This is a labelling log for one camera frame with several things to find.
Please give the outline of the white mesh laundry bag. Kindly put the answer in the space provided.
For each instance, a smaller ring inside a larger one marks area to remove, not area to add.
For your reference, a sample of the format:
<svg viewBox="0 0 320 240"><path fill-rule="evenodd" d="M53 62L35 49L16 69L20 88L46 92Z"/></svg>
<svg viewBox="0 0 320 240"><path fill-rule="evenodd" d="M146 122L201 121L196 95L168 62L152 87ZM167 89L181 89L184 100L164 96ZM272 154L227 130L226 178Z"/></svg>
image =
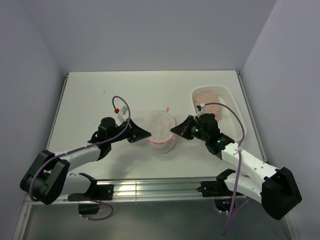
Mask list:
<svg viewBox="0 0 320 240"><path fill-rule="evenodd" d="M176 138L171 129L176 126L176 119L166 110L155 110L143 120L143 128L151 133L147 141L151 148L159 153L168 153L175 145Z"/></svg>

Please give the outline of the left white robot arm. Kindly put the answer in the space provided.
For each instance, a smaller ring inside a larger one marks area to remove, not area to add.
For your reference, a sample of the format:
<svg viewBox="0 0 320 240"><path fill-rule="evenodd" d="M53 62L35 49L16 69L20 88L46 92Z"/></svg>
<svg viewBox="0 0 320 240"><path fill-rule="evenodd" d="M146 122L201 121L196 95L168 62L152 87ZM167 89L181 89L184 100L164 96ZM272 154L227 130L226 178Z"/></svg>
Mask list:
<svg viewBox="0 0 320 240"><path fill-rule="evenodd" d="M19 187L29 194L32 201L45 205L53 203L62 195L95 199L98 196L97 179L83 172L72 174L72 171L102 160L111 151L113 143L122 140L135 143L148 137L151 137L151 133L129 118L117 125L114 118L105 117L85 146L62 153L41 151L23 176Z"/></svg>

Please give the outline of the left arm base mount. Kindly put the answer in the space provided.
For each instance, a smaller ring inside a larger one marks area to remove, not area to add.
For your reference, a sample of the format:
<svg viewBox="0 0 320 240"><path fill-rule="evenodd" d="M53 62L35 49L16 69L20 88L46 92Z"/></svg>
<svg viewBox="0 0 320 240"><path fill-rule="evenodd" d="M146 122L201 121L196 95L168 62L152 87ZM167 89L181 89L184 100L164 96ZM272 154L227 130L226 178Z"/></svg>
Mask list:
<svg viewBox="0 0 320 240"><path fill-rule="evenodd" d="M102 213L102 211L111 210L110 207L100 202L111 201L113 199L113 194L113 184L98 184L90 196L80 193L73 193L68 195L67 200L69 202L81 202L87 201L88 199L94 200L89 201L89 203L78 204L78 212L80 215L91 216Z"/></svg>

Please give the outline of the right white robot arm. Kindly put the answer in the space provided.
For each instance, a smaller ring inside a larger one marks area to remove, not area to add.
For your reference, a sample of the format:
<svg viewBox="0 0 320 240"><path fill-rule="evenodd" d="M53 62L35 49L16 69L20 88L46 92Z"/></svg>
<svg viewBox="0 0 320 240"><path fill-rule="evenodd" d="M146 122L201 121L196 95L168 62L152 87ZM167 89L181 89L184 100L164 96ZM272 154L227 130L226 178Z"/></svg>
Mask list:
<svg viewBox="0 0 320 240"><path fill-rule="evenodd" d="M276 220L282 219L302 201L294 175L288 168L269 165L240 148L220 131L212 113L199 117L189 115L170 131L187 140L199 139L212 155L235 167L240 166L240 175L228 168L215 180L201 182L197 191L203 197L244 195L260 203Z"/></svg>

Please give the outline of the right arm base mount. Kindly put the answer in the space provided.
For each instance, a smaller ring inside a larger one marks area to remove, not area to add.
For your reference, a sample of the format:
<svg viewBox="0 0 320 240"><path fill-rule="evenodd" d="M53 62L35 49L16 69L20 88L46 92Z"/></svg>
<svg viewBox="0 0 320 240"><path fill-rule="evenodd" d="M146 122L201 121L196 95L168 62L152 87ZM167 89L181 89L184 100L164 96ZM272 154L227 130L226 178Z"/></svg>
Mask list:
<svg viewBox="0 0 320 240"><path fill-rule="evenodd" d="M227 214L230 211L233 192L224 183L217 180L202 181L196 190L202 194L203 198L213 198L219 212Z"/></svg>

